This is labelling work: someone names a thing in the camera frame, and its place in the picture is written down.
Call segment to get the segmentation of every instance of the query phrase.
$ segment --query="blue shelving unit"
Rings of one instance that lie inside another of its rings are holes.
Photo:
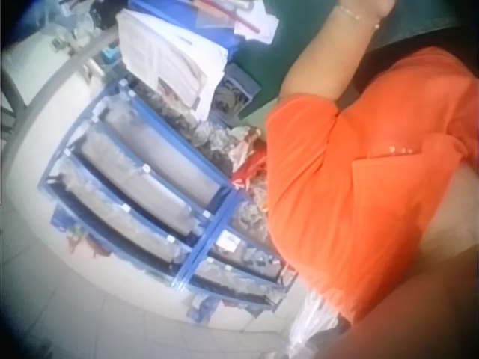
[[[181,191],[167,178],[151,168],[148,163],[135,153],[116,133],[109,123],[104,121],[99,104],[105,96],[123,93],[127,95],[131,106],[139,113],[141,119],[156,133],[160,134],[168,143],[193,163],[202,173],[219,185],[219,190],[208,206],[202,206]],[[85,128],[82,135],[73,141],[74,133],[80,128]],[[109,181],[103,174],[92,165],[83,155],[81,148],[85,138],[88,136],[88,129],[105,135],[119,151],[123,153],[138,169],[147,169],[147,174],[166,188],[175,197],[184,202],[190,209],[193,216],[201,224],[203,231],[201,235],[190,234],[188,236],[179,233],[162,223],[158,218],[152,216],[135,201],[126,196],[119,188]],[[98,218],[94,212],[84,205],[76,196],[67,191],[61,182],[61,177],[55,174],[56,163],[67,158],[89,183],[98,188],[104,196],[118,206],[126,205],[128,214],[137,222],[147,227],[161,237],[167,238],[170,244],[179,245],[186,253],[182,263],[167,263],[155,257],[128,238],[121,235],[114,228]],[[198,273],[198,267],[204,263],[214,263],[217,268],[231,272],[238,280],[247,280],[249,283],[256,283],[258,288],[286,292],[291,283],[285,285],[278,279],[279,272],[283,270],[284,263],[280,256],[270,247],[256,242],[244,233],[235,230],[231,226],[231,219],[237,206],[244,200],[248,200],[242,191],[236,191],[231,186],[229,178],[222,173],[215,165],[210,163],[197,149],[191,146],[179,133],[177,133],[163,118],[161,118],[147,103],[145,103],[129,87],[126,79],[121,79],[110,84],[92,103],[84,110],[76,121],[73,128],[67,133],[66,138],[61,142],[55,152],[45,174],[40,182],[40,187],[59,205],[61,205],[78,224],[84,227],[101,245],[106,249],[115,252],[119,257],[132,262],[135,266],[144,269],[154,277],[159,277],[172,287],[178,289],[188,288],[194,292],[215,296],[221,300],[236,302],[260,309],[274,310],[278,303],[268,299],[265,295],[256,293],[240,292],[231,286],[222,283],[215,283]],[[248,248],[256,248],[267,256],[281,261],[277,275],[265,275],[255,271],[242,263],[234,262],[225,258],[213,250],[213,246],[224,231],[244,242]]]

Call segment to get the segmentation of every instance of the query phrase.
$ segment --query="label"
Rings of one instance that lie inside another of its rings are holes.
[[[234,252],[238,245],[240,244],[241,239],[229,233],[227,230],[224,230],[216,241],[216,245],[228,252]]]

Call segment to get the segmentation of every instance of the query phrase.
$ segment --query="hand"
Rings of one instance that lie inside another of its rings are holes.
[[[397,0],[339,0],[339,4],[364,19],[379,23],[394,9]]]

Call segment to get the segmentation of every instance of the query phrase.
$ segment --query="red pen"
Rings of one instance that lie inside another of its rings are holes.
[[[246,20],[244,20],[242,17],[238,16],[233,11],[229,11],[229,10],[225,9],[224,7],[222,7],[221,5],[216,4],[214,1],[211,1],[211,0],[196,0],[196,1],[202,2],[203,4],[208,5],[212,8],[214,8],[214,9],[216,9],[217,11],[229,16],[234,21],[241,22],[244,26],[249,28],[255,34],[261,33],[261,30],[259,28],[257,28],[256,26],[254,26],[250,22],[247,22]]]

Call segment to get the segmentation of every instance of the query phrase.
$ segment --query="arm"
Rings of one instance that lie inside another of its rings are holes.
[[[353,78],[374,34],[396,0],[340,0],[360,20],[335,7],[320,33],[291,68],[280,99],[307,93],[337,100]]]
[[[478,249],[405,282],[317,359],[478,355]]]

